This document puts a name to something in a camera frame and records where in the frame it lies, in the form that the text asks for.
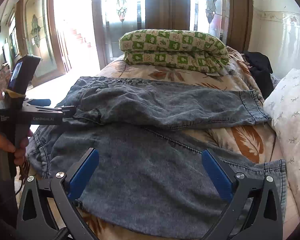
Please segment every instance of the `white pillow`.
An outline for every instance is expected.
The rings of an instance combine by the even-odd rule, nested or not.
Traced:
[[[292,69],[265,100],[264,110],[279,138],[287,175],[300,214],[300,70]]]

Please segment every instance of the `finger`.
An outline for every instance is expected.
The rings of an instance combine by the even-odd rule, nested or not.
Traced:
[[[26,138],[23,138],[21,141],[20,141],[20,144],[19,144],[19,148],[21,149],[25,149],[29,144],[29,139],[28,137]]]
[[[29,129],[28,133],[27,133],[28,137],[32,137],[33,136],[33,132]]]
[[[14,152],[16,150],[15,146],[1,134],[0,134],[0,149],[6,152]]]
[[[20,157],[20,158],[16,158],[14,159],[14,164],[17,166],[21,166],[25,161],[25,157]]]
[[[25,156],[26,154],[26,149],[17,149],[15,152],[14,152],[14,156],[16,158],[20,158],[20,157],[23,157]]]

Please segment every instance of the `folded pillow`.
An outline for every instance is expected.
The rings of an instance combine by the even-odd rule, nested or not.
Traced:
[[[263,108],[272,118],[271,126],[287,161],[288,181],[300,214],[300,69],[290,70]]]
[[[119,44],[129,64],[215,73],[229,61],[226,46],[218,38],[201,32],[137,30],[122,36]]]

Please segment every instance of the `decorative tile border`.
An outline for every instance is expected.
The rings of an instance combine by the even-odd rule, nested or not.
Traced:
[[[253,9],[253,15],[260,20],[280,22],[287,25],[293,25],[300,28],[300,14],[284,12],[284,11],[270,11],[262,12],[256,8]]]

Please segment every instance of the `denim jeans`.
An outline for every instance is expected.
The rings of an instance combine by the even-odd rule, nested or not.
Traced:
[[[61,105],[77,106],[76,114],[60,126],[40,126],[27,156],[49,178],[67,171],[89,147],[96,148],[100,163],[78,202],[107,222],[155,236],[204,236],[226,206],[201,164],[207,148],[234,172],[258,179],[272,176],[284,214],[284,160],[255,164],[180,131],[268,121],[254,91],[82,77]]]

